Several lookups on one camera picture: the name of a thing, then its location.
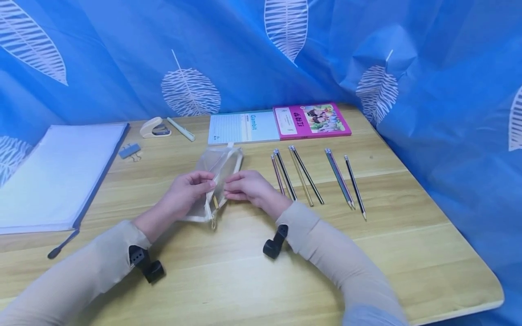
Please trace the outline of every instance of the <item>white leaf print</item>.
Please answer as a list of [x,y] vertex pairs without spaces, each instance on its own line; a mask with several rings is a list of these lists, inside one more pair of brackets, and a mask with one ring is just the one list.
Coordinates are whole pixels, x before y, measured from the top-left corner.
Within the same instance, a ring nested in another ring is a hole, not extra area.
[[279,51],[294,62],[306,42],[308,0],[265,0],[265,31]]
[[182,69],[172,50],[178,70],[169,71],[161,81],[168,106],[181,116],[218,113],[221,95],[216,86],[196,69]]
[[0,188],[13,175],[31,149],[31,145],[16,138],[0,137]]
[[377,126],[386,117],[399,95],[397,79],[386,68],[373,66],[362,75],[355,94],[361,99],[366,119]]
[[515,94],[509,112],[509,151],[522,149],[522,87]]
[[67,86],[65,64],[54,42],[14,0],[0,0],[0,46]]

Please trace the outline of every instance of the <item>white pen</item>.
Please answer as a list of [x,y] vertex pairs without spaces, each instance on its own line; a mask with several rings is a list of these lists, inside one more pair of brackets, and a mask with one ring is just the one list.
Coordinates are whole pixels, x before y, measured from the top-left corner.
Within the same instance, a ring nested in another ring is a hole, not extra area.
[[174,120],[172,120],[171,118],[167,117],[167,121],[174,126],[174,128],[176,128],[179,132],[181,132],[188,140],[190,141],[194,141],[196,140],[196,136],[194,136],[193,133],[191,133],[190,131],[188,131],[187,129],[183,128],[182,126],[180,126],[179,124],[177,124]]

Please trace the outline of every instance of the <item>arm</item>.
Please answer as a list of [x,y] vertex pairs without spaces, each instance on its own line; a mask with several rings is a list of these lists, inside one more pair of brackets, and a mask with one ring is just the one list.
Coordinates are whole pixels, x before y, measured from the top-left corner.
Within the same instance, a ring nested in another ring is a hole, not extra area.
[[403,326],[406,317],[379,268],[346,235],[312,210],[277,192],[257,171],[240,171],[227,179],[226,197],[249,200],[276,224],[288,225],[287,242],[342,292],[343,325]]
[[346,235],[322,221],[305,205],[294,202],[277,219],[288,225],[287,242],[342,292],[344,325],[407,325],[386,277]]
[[101,234],[34,281],[0,314],[0,325],[65,325],[129,274],[129,247],[148,249],[196,199],[215,187],[212,178],[208,172],[176,178],[151,209]]

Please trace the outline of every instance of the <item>notebook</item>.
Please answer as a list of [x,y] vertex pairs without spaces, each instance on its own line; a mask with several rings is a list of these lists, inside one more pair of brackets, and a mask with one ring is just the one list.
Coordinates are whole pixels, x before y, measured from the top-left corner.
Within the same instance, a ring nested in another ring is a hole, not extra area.
[[352,134],[335,103],[275,106],[274,115],[281,140]]
[[127,130],[51,126],[0,189],[0,234],[78,229]]
[[216,114],[210,117],[209,145],[277,140],[279,132],[272,110]]

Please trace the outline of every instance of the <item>cartoon illustration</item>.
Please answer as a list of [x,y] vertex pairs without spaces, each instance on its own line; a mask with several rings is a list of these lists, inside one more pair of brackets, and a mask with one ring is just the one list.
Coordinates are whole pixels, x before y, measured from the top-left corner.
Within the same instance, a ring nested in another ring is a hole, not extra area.
[[302,106],[313,133],[344,131],[345,127],[330,104]]

